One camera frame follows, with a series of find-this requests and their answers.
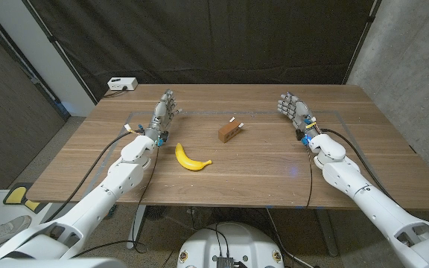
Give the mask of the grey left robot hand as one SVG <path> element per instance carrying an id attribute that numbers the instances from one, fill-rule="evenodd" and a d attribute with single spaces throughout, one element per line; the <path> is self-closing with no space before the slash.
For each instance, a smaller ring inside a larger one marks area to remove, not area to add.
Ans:
<path id="1" fill-rule="evenodd" d="M 168 131 L 172 120 L 181 111 L 182 109 L 177 109 L 174 92 L 167 89 L 155 106 L 153 116 L 144 134 L 158 144 L 161 135 Z"/>

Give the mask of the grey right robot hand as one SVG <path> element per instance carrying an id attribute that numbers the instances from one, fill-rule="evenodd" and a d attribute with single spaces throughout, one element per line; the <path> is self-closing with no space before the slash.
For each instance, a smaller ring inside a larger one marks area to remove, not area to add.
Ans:
<path id="1" fill-rule="evenodd" d="M 308 145 L 312 138 L 322 132 L 317 126 L 317 120 L 308 106 L 290 92 L 281 95 L 277 111 L 286 115 L 296 130 L 296 139 Z"/>

